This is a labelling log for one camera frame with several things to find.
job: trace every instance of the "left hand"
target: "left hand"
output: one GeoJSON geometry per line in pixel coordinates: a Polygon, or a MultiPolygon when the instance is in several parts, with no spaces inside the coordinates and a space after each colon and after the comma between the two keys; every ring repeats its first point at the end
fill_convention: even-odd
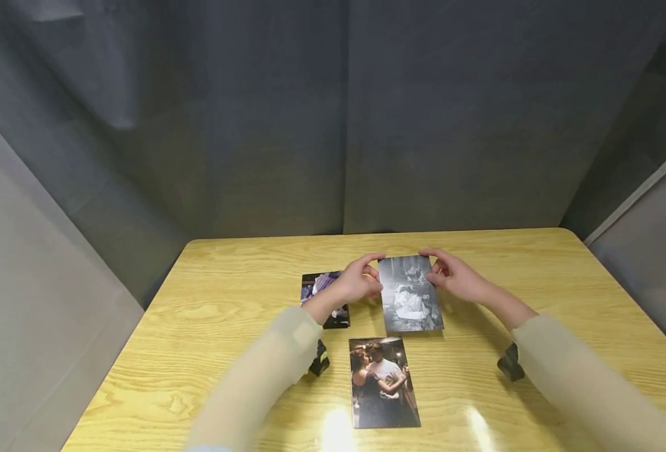
{"type": "Polygon", "coordinates": [[[339,309],[364,296],[379,294],[382,290],[380,276],[370,263],[384,257],[385,253],[371,253],[349,263],[343,274],[318,295],[329,292],[334,308],[339,309]]]}
{"type": "Polygon", "coordinates": [[[381,252],[371,253],[349,263],[333,284],[305,301],[303,309],[322,325],[334,310],[342,308],[344,304],[379,293],[382,290],[379,273],[370,263],[384,257],[385,254],[381,252]]]}

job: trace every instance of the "fabric wall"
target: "fabric wall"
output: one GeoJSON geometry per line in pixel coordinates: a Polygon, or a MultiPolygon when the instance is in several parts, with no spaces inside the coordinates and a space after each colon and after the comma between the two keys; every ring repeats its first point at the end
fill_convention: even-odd
{"type": "Polygon", "coordinates": [[[146,306],[199,237],[552,227],[666,0],[0,0],[0,132],[146,306]]]}
{"type": "Polygon", "coordinates": [[[666,176],[590,248],[666,334],[666,176]]]}
{"type": "Polygon", "coordinates": [[[666,1],[352,1],[344,230],[555,227],[666,1]]]}
{"type": "Polygon", "coordinates": [[[60,450],[141,316],[0,135],[0,452],[60,450]]]}
{"type": "Polygon", "coordinates": [[[589,237],[666,161],[666,39],[622,105],[562,221],[589,237]]]}
{"type": "MultiPolygon", "coordinates": [[[[191,234],[125,175],[118,147],[9,18],[0,11],[0,133],[147,306],[191,234]]],[[[79,18],[62,21],[68,22],[79,18]]],[[[60,43],[74,53],[80,40],[72,35],[60,43]]]]}

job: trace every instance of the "photo of dancing couple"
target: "photo of dancing couple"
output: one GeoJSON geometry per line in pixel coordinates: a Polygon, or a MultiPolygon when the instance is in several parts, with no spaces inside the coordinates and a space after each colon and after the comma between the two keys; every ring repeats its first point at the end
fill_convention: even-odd
{"type": "Polygon", "coordinates": [[[353,427],[420,427],[403,339],[350,339],[353,427]]]}

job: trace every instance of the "yellow tabletop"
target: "yellow tabletop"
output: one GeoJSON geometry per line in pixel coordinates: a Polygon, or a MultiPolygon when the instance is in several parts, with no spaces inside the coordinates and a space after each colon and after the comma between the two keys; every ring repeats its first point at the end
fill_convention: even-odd
{"type": "MultiPolygon", "coordinates": [[[[188,244],[77,424],[65,452],[179,451],[210,389],[287,306],[303,273],[367,252],[439,247],[561,320],[666,411],[666,338],[563,229],[195,240],[188,244]]],[[[404,335],[421,428],[352,428],[348,338],[385,336],[380,301],[325,330],[331,366],[305,376],[259,432],[261,451],[594,450],[528,380],[505,381],[492,315],[442,296],[446,329],[404,335]]],[[[266,377],[260,369],[260,379],[266,377]]]]}

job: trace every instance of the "photograph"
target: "photograph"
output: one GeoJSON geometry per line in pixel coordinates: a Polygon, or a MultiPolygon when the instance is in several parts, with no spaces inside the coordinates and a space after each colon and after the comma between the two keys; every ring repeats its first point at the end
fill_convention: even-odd
{"type": "Polygon", "coordinates": [[[424,256],[386,257],[379,261],[385,330],[442,330],[436,287],[426,279],[431,261],[424,256]]]}
{"type": "MultiPolygon", "coordinates": [[[[300,289],[300,306],[304,305],[305,301],[313,298],[319,291],[333,284],[333,281],[337,280],[342,273],[342,271],[327,271],[303,275],[303,285],[300,289]]],[[[329,330],[332,328],[348,328],[349,326],[350,311],[348,311],[348,305],[344,304],[342,308],[332,312],[331,316],[325,320],[323,328],[329,330]]]]}
{"type": "Polygon", "coordinates": [[[403,339],[349,339],[354,428],[420,427],[403,339]]]}

